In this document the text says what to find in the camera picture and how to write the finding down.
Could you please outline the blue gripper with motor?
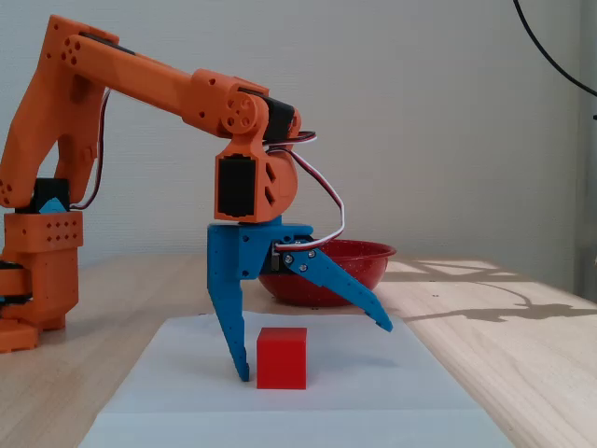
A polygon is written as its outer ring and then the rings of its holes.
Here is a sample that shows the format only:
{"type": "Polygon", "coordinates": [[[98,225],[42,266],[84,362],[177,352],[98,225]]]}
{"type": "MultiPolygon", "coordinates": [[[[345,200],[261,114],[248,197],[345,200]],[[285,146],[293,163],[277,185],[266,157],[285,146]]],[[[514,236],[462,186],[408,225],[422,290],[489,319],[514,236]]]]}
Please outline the blue gripper with motor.
{"type": "Polygon", "coordinates": [[[393,323],[373,288],[394,249],[385,244],[334,240],[310,251],[280,255],[275,244],[311,242],[313,228],[283,223],[212,224],[208,227],[208,291],[234,367],[243,382],[250,371],[244,346],[241,280],[275,274],[275,298],[285,304],[326,308],[352,305],[380,328],[393,323]]]}

